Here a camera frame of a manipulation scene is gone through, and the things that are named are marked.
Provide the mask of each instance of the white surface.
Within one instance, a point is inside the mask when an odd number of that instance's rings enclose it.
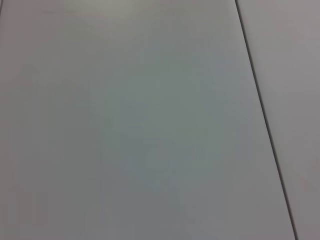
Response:
[[[233,0],[2,10],[0,239],[293,239]]]
[[[320,1],[239,5],[299,239],[320,239]]]

